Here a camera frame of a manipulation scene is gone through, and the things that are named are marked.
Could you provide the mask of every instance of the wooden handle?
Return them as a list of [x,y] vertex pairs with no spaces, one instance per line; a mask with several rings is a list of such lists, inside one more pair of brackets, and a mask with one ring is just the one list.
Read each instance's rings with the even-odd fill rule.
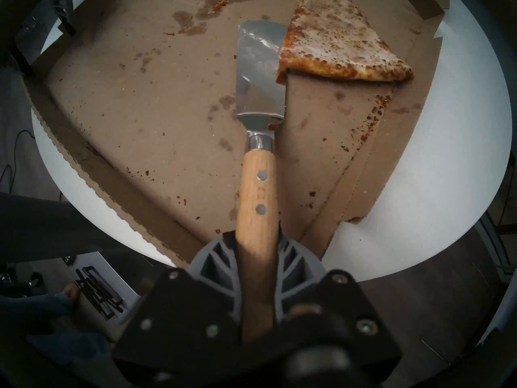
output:
[[242,340],[248,343],[273,326],[278,263],[277,165],[267,150],[244,155],[235,237],[243,293]]

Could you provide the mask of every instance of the pizza slice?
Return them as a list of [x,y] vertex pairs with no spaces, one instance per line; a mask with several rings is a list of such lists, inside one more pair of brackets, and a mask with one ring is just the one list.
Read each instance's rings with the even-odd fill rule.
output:
[[280,53],[280,69],[285,68],[335,79],[413,76],[351,0],[300,0]]

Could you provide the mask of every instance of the pizza box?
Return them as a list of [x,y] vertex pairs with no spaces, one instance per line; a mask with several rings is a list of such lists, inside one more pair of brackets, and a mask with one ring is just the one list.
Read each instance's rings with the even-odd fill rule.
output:
[[[86,0],[74,11],[78,33],[59,37],[24,81],[71,166],[178,266],[235,229],[245,146],[235,115],[237,26],[288,24],[298,2],[229,0],[214,11],[220,1]],[[275,136],[281,226],[320,257],[340,222],[367,216],[397,165],[431,86],[441,47],[433,36],[449,3],[353,1],[415,77],[289,73]]]

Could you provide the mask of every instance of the black cable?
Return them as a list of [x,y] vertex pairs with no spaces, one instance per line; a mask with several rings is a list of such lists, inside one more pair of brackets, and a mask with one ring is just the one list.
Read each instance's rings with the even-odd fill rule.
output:
[[[11,171],[10,176],[12,176],[12,167],[10,164],[7,164],[4,168],[4,170],[2,171],[2,176],[0,176],[0,184],[2,183],[2,179],[4,179],[4,175],[7,172],[7,168],[9,168],[9,170]],[[11,177],[9,177],[9,187],[10,187],[10,185],[11,185]]]
[[513,173],[515,172],[515,160],[513,160],[513,161],[514,162],[513,162],[513,166],[512,166],[512,176],[510,177],[510,185],[508,186],[508,191],[506,192],[505,205],[502,207],[501,218],[499,219],[497,226],[501,225],[502,218],[505,215],[506,205],[508,204],[508,199],[510,198],[510,192],[512,191]]
[[12,192],[12,187],[13,185],[15,184],[15,176],[16,176],[16,146],[18,145],[18,138],[20,137],[20,135],[23,133],[23,132],[27,132],[31,138],[35,139],[34,135],[27,129],[22,129],[18,132],[18,135],[16,136],[16,140],[15,140],[15,150],[14,150],[14,154],[13,154],[13,157],[15,158],[15,166],[14,166],[14,169],[13,167],[11,167],[11,165],[7,164],[2,172],[2,176],[0,176],[0,182],[2,182],[2,178],[4,177],[4,174],[5,172],[7,171],[7,168],[9,167],[9,169],[11,170],[11,177],[9,178],[9,194]]

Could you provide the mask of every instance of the spatula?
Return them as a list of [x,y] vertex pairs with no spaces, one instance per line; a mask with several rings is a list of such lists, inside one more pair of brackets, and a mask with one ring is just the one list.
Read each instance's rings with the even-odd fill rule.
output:
[[236,105],[237,117],[247,130],[235,232],[243,343],[273,324],[279,230],[273,141],[285,113],[285,83],[277,82],[277,77],[286,32],[286,25],[269,21],[239,25]]

